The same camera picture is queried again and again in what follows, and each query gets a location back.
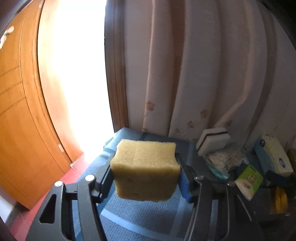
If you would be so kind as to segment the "gold storage box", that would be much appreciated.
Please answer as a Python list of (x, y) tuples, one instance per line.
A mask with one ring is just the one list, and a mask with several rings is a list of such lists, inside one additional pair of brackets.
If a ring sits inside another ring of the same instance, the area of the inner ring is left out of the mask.
[(289, 149), (287, 156), (291, 162), (293, 173), (289, 177), (283, 178), (280, 186), (272, 188), (271, 214), (289, 215), (295, 212), (295, 149)]

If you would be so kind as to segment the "white sponge with black stripe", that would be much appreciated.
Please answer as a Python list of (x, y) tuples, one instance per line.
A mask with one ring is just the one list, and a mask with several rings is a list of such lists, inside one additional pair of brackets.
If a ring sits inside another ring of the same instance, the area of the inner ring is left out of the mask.
[(222, 150), (229, 141), (230, 135), (225, 128), (205, 129), (196, 143), (198, 156), (204, 157)]

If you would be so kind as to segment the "pink floral curtain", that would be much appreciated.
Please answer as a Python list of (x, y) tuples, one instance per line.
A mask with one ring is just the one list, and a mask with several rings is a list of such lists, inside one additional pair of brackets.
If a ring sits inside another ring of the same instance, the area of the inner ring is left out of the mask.
[(266, 1), (126, 1), (125, 61), (131, 129), (295, 147), (295, 44)]

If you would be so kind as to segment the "tissue pack, blue and yellow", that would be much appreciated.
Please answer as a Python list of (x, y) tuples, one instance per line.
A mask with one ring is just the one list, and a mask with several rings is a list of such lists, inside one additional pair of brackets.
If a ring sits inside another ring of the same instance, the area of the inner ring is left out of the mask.
[(278, 139), (260, 135), (254, 150), (264, 174), (272, 171), (280, 176), (288, 177), (293, 173), (290, 160)]

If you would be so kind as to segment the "wooden door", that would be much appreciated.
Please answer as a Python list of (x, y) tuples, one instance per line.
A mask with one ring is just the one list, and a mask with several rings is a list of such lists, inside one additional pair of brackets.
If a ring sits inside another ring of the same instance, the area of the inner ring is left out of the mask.
[(32, 209), (82, 154), (49, 41), (57, 1), (30, 1), (1, 44), (1, 187)]

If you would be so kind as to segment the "yellow sponge block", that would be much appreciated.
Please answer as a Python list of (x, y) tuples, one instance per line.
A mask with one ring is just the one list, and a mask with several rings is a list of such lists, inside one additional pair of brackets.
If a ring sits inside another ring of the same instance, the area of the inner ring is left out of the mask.
[(110, 168), (119, 198), (167, 201), (175, 192), (181, 172), (176, 144), (123, 139), (116, 146)]

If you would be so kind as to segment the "blue plaid tablecloth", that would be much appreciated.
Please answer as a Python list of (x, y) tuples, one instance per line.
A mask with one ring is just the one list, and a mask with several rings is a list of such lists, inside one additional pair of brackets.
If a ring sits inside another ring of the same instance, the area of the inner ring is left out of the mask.
[(235, 184), (211, 180), (193, 144), (122, 128), (77, 183), (76, 240), (264, 240)]

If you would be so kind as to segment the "clear bag of cotton pads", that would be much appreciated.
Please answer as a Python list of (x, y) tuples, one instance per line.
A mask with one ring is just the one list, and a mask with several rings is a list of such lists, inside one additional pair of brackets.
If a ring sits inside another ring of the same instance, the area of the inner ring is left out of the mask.
[(219, 179), (227, 180), (229, 172), (241, 166), (249, 164), (247, 156), (240, 149), (224, 149), (204, 157), (210, 171)]

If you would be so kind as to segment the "green wipes packet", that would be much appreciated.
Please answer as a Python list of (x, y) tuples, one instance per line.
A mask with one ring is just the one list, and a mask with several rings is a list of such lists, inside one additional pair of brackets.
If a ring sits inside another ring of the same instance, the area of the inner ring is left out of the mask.
[(252, 166), (248, 164), (244, 171), (234, 181), (243, 196), (250, 201), (263, 181), (263, 176)]

